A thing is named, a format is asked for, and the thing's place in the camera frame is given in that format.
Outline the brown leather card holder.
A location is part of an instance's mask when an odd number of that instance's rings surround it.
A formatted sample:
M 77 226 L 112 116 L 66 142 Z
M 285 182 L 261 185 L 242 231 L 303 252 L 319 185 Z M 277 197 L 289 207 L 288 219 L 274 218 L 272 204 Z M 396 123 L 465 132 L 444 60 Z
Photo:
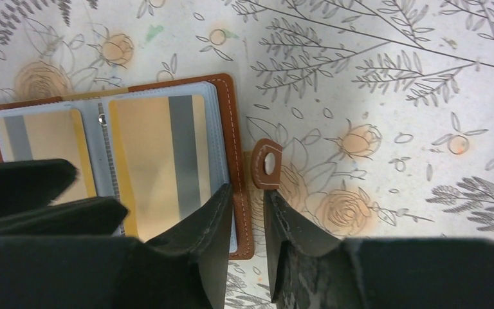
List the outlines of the brown leather card holder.
M 235 84 L 218 73 L 0 104 L 0 162 L 62 158 L 79 177 L 57 200 L 112 196 L 119 231 L 148 240 L 232 187 L 230 259 L 254 256 Z

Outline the yellow black credit card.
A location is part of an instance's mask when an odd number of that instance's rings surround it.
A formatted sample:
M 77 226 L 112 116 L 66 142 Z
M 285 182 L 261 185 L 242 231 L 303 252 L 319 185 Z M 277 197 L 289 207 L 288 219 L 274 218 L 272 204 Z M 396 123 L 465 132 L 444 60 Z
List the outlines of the yellow black credit card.
M 73 164 L 77 175 L 54 204 L 97 195 L 82 115 L 78 109 L 2 116 L 0 147 L 6 162 L 61 158 Z

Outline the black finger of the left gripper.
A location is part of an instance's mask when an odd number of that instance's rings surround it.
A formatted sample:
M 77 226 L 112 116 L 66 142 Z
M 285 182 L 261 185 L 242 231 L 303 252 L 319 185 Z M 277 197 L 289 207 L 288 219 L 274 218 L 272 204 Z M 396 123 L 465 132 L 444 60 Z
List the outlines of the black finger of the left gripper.
M 0 218 L 0 236 L 111 235 L 129 211 L 112 197 L 93 197 Z
M 76 177 L 65 159 L 0 163 L 0 218 L 49 205 Z

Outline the gold striped credit card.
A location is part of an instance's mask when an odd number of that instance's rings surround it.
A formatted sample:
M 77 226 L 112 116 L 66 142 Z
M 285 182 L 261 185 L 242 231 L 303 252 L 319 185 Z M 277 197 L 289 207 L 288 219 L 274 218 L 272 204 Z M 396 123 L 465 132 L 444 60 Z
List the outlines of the gold striped credit card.
M 202 95 L 123 98 L 108 104 L 125 233 L 147 241 L 211 196 Z

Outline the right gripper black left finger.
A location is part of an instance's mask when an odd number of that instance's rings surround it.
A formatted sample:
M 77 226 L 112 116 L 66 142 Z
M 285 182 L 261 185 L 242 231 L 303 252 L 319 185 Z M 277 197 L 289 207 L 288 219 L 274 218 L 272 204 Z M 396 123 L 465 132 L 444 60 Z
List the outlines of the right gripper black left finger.
M 0 236 L 0 308 L 222 308 L 232 210 L 224 184 L 148 241 Z

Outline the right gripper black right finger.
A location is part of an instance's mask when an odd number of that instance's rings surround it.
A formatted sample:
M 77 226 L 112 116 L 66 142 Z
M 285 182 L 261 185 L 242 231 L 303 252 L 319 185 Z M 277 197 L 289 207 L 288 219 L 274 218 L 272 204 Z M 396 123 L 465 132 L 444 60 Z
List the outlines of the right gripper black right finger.
M 278 308 L 494 308 L 494 241 L 338 239 L 264 192 L 271 300 Z

